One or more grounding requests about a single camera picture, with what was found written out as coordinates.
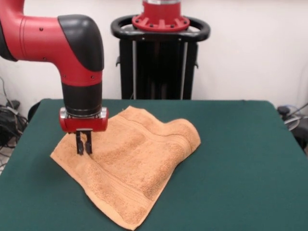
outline black cable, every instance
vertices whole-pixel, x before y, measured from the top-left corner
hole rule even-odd
[[[300,112],[307,106],[308,106],[308,103],[306,103],[304,106],[302,106],[301,108],[297,109],[295,112],[292,112],[290,115],[288,115],[287,119],[289,119],[291,116],[295,115],[296,113]]]
[[[20,135],[16,135],[16,133],[14,133],[13,131],[11,131],[7,126],[0,124],[0,127],[6,129],[9,133],[11,133],[14,137],[19,138]]]
[[[0,153],[0,155],[2,155],[2,156],[4,156],[4,157],[8,157],[8,158],[10,158],[10,156],[9,156],[9,155],[3,154],[3,153]]]
[[[5,148],[10,148],[10,149],[16,148],[16,146],[9,146],[9,145],[7,145],[7,144],[5,144],[4,147],[5,147]]]
[[[12,103],[9,101],[9,98],[8,98],[6,92],[5,92],[4,80],[3,80],[3,78],[2,78],[1,76],[0,76],[0,79],[1,79],[1,81],[2,81],[2,88],[3,88],[4,96],[5,96],[6,100],[7,100],[7,102],[9,103],[9,105],[10,105],[12,108],[14,108],[14,106],[13,106]]]
[[[2,164],[2,165],[0,165],[0,168],[4,167],[4,166],[6,166],[6,165],[7,165],[7,163]]]

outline electrical wire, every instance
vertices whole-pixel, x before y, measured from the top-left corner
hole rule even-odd
[[[4,163],[4,164],[0,165],[0,168],[2,168],[2,167],[4,168],[6,165],[7,165],[7,163]]]
[[[300,119],[296,121],[296,124],[294,124],[292,127],[289,128],[289,131],[293,131],[295,128],[297,128],[299,123],[300,123]]]
[[[2,155],[2,156],[4,156],[4,157],[7,157],[7,158],[10,158],[9,155],[3,154],[3,153],[0,153],[0,155]]]
[[[288,115],[287,118],[290,118],[292,116],[294,116],[296,113],[300,112],[301,110],[303,110],[305,107],[308,106],[308,103],[306,103],[304,106],[302,106],[301,108],[297,109],[295,112],[292,112],[291,114]]]
[[[293,108],[293,109],[297,110],[299,113],[301,113],[300,110],[298,109],[298,107],[296,107],[294,105],[287,104],[287,105],[284,105],[284,107]]]
[[[2,81],[2,88],[3,88],[3,93],[4,93],[4,96],[5,96],[5,99],[7,100],[7,102],[10,104],[10,106],[12,108],[14,108],[12,102],[9,100],[7,94],[6,94],[6,91],[5,91],[5,83],[4,83],[4,79],[0,76],[0,80]]]
[[[298,125],[300,124],[300,121],[303,120],[303,119],[308,119],[308,116],[302,116],[302,117],[295,116],[295,117],[292,118],[292,119],[286,120],[286,121],[284,122],[284,124],[285,124],[285,125],[288,125],[288,124],[290,124],[290,123],[296,122],[296,124],[294,124],[293,126],[289,127],[289,131],[293,131],[295,128],[298,127]]]
[[[4,128],[6,129],[9,133],[11,133],[13,136],[15,136],[16,138],[19,138],[20,135],[17,135],[16,133],[14,133],[12,130],[10,130],[7,126],[3,125],[3,124],[0,124],[0,127],[1,128]]]

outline black joint cover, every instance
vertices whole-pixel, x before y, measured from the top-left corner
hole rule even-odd
[[[102,71],[103,41],[94,20],[85,15],[73,14],[59,16],[58,21],[80,63],[90,71]]]
[[[4,37],[4,33],[2,30],[2,26],[1,26],[1,22],[0,22],[0,56],[3,59],[9,60],[9,61],[14,61],[16,62],[17,60],[12,56],[6,41],[5,41],[5,37]]]

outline black metal frame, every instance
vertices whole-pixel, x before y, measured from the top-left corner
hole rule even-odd
[[[198,28],[199,31],[187,29],[180,32],[149,32],[141,31],[132,25],[134,16],[118,18],[111,24],[112,34],[120,39],[120,56],[116,65],[121,65],[122,99],[190,100],[194,68],[197,66],[197,42],[208,39],[209,25],[188,17],[190,26]],[[138,57],[136,63],[133,60],[134,43]]]

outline red cylinder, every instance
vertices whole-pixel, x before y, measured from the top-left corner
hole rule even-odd
[[[143,13],[132,19],[133,25],[141,30],[177,32],[190,25],[190,20],[181,16],[180,0],[143,0],[143,6]]]

